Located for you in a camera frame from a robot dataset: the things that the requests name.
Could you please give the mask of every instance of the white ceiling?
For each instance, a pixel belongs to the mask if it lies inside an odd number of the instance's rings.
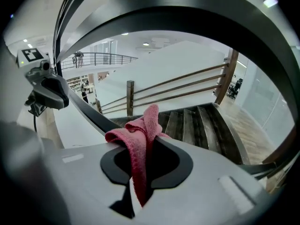
[[[195,34],[178,32],[178,31],[163,31],[163,30],[154,30],[154,31],[139,31],[132,32],[128,35],[117,35],[111,37],[113,40],[117,40],[118,44],[124,43],[127,46],[130,46],[131,49],[136,50],[149,50],[154,51],[168,45],[172,45],[182,41],[190,41],[194,43],[199,43],[203,45],[210,46],[217,51],[228,54],[229,47],[217,42],[215,40],[209,39],[207,37],[198,36]]]
[[[62,1],[63,0],[26,0],[23,3],[3,34],[5,42],[12,54],[16,54],[17,49],[22,49],[27,46],[24,44],[23,39],[27,39],[33,46],[43,46],[45,50],[52,51],[54,27]],[[62,37],[62,46],[84,19],[107,1],[108,0],[85,0],[66,27],[66,32]],[[300,45],[295,32],[278,6],[267,8],[263,4],[264,0],[248,1],[258,7],[276,24],[290,45]],[[145,39],[145,41],[148,39],[148,42],[151,43],[151,47],[157,48],[162,45],[167,45],[167,39],[169,39],[170,44],[172,44],[174,39],[178,38],[172,36],[164,37],[159,34],[145,34],[141,39]]]

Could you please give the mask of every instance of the bookshelf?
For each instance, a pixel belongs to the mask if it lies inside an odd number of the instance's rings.
[[[88,80],[89,80],[88,75],[82,75],[82,76],[67,79],[67,84],[74,92],[77,92],[81,90],[82,82],[86,82]]]

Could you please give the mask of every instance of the person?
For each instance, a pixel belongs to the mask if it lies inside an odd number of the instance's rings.
[[[229,97],[235,98],[236,95],[238,95],[238,90],[240,89],[241,85],[243,83],[243,79],[239,79],[236,84],[235,87],[231,89]]]
[[[76,53],[76,57],[77,57],[78,67],[79,67],[79,68],[82,68],[82,66],[83,66],[83,57],[84,57],[84,54],[83,54],[81,51],[78,51],[78,52]]]
[[[86,94],[86,88],[85,88],[84,82],[81,84],[81,95],[82,95],[82,98],[84,99],[84,101],[86,101],[86,103],[88,104],[89,103],[88,95]]]
[[[77,60],[76,60],[75,55],[74,55],[74,57],[72,58],[72,62],[73,62],[73,65],[75,65],[76,68],[77,68]]]

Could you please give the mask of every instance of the metal railing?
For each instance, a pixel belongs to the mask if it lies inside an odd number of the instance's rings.
[[[83,52],[82,57],[77,57],[76,53],[61,62],[61,70],[67,68],[81,68],[83,66],[101,66],[101,65],[125,65],[136,60],[135,57],[101,53],[101,52]]]

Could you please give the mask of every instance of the floor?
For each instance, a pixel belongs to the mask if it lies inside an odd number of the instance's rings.
[[[77,94],[80,98],[82,98],[81,92],[80,92],[80,91],[76,92],[76,94]],[[88,102],[89,102],[89,105],[91,105],[94,109],[97,110],[96,104],[94,104],[94,105],[91,104],[91,102],[95,102],[95,100],[96,100],[95,88],[93,88],[93,92],[92,92],[92,93],[89,93],[89,90],[87,90],[87,91],[86,91],[86,94],[88,95]]]
[[[235,105],[233,99],[225,96],[220,107],[239,134],[251,164],[261,163],[275,150],[263,129],[243,109]]]

